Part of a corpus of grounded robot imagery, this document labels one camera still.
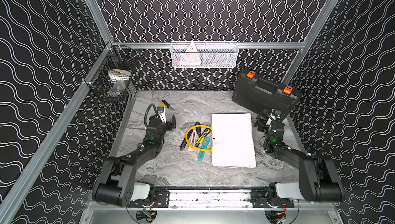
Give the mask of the yellow black art knife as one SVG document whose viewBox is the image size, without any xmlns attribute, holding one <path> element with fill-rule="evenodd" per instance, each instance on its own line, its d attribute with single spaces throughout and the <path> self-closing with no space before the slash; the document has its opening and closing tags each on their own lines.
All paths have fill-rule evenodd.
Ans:
<svg viewBox="0 0 395 224">
<path fill-rule="evenodd" d="M 210 134 L 211 129 L 206 128 L 202 135 L 198 138 L 198 140 L 195 143 L 195 147 L 199 147 L 199 145 L 205 140 L 205 138 Z"/>
</svg>

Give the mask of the white pouch with yellow handles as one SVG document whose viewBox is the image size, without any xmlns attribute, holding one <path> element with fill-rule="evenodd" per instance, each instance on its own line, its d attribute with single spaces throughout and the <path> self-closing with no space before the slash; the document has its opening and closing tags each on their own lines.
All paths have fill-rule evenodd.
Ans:
<svg viewBox="0 0 395 224">
<path fill-rule="evenodd" d="M 255 147 L 252 135 L 252 119 L 249 113 L 212 114 L 212 125 L 195 125 L 211 131 L 211 148 L 193 146 L 188 137 L 186 143 L 194 150 L 212 153 L 215 167 L 256 167 Z"/>
</svg>

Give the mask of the teal utility knife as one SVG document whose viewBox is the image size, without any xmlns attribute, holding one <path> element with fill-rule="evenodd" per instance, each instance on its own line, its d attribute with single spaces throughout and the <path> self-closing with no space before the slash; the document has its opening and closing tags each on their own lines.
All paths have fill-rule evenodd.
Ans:
<svg viewBox="0 0 395 224">
<path fill-rule="evenodd" d="M 209 139 L 205 139 L 202 143 L 202 147 L 201 149 L 207 150 L 208 146 L 209 146 L 210 140 Z M 205 156 L 205 151 L 200 151 L 199 152 L 199 156 L 198 156 L 198 161 L 203 161 L 203 158 Z"/>
</svg>

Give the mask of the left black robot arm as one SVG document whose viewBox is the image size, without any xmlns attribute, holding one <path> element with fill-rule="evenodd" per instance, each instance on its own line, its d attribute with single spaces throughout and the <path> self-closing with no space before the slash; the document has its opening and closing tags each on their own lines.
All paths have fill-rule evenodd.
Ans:
<svg viewBox="0 0 395 224">
<path fill-rule="evenodd" d="M 155 159 L 165 143 L 165 134 L 174 129 L 171 123 L 161 119 L 157 106 L 151 103 L 144 116 L 145 137 L 139 147 L 120 157 L 108 157 L 93 186 L 92 199 L 97 202 L 126 207 L 137 198 L 136 172 L 146 162 Z"/>
</svg>

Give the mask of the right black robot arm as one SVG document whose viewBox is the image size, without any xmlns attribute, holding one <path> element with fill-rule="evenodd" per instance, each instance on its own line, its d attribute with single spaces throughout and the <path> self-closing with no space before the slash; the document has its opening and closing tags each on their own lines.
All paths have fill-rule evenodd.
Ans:
<svg viewBox="0 0 395 224">
<path fill-rule="evenodd" d="M 297 199 L 310 202 L 338 202 L 344 199 L 344 188 L 333 160 L 315 157 L 285 144 L 284 123 L 274 112 L 263 110 L 254 126 L 265 133 L 259 143 L 267 155 L 298 169 L 297 182 L 269 184 L 266 192 L 268 201 Z"/>
</svg>

